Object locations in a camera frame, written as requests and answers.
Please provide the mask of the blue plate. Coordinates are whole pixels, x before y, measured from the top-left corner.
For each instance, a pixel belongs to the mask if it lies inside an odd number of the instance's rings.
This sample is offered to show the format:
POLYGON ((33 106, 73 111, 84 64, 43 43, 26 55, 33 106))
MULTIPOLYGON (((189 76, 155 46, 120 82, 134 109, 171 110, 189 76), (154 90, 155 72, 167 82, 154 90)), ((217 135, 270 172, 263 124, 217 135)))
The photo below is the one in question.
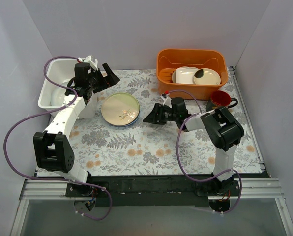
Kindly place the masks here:
POLYGON ((119 122, 116 124, 116 126, 128 126, 133 124, 139 117, 140 113, 138 112, 130 112, 127 111, 123 115, 119 115, 119 122))

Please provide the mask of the cream green floral plate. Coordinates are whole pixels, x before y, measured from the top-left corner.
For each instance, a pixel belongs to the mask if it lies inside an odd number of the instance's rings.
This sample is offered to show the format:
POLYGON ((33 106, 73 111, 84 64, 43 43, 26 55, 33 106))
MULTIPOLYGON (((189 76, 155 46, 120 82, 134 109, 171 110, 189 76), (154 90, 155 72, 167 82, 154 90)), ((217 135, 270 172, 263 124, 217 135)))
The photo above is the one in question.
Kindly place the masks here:
POLYGON ((115 93, 109 96, 101 107, 104 120, 114 126, 128 126, 139 116, 140 104, 128 93, 115 93))

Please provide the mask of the white fluted deep plate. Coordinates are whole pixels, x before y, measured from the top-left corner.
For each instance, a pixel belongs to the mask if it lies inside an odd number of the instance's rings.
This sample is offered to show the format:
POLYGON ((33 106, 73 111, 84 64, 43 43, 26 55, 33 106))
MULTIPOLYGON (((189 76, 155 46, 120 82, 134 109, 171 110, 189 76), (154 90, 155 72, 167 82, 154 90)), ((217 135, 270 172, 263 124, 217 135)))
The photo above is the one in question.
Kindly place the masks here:
POLYGON ((66 89, 56 87, 51 94, 51 106, 60 107, 63 105, 66 89))

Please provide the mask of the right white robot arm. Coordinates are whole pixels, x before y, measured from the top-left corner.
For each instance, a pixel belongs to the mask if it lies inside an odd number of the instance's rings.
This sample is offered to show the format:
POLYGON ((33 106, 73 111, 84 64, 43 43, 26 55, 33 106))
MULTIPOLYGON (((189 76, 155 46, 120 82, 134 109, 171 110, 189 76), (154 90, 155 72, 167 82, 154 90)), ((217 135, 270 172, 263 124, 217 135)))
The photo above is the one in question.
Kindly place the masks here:
POLYGON ((182 173, 196 183, 201 194, 223 195, 228 193, 237 183, 234 180, 234 154, 244 130, 226 107, 201 114, 190 114, 184 100, 180 97, 171 100, 171 106, 156 103, 152 111, 143 119, 143 122, 165 125, 175 122, 179 128, 176 140, 176 157, 182 173), (211 177, 195 179, 184 170, 179 156, 179 140, 182 132, 206 130, 215 146, 215 165, 211 177))

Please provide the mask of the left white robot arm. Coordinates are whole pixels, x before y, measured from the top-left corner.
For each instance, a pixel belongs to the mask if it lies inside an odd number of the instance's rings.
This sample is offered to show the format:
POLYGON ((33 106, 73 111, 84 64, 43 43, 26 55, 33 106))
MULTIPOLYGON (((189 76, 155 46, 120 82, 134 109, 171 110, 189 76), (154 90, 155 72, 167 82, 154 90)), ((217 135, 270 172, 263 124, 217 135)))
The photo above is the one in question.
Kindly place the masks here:
POLYGON ((88 181, 91 174, 75 163, 68 136, 92 95, 120 81, 107 63, 102 66, 106 72, 105 76, 88 62, 75 64, 75 76, 65 87, 63 109, 56 113, 52 123, 43 132, 37 132, 33 137, 38 167, 71 181, 73 189, 84 197, 90 196, 95 188, 93 183, 88 181))

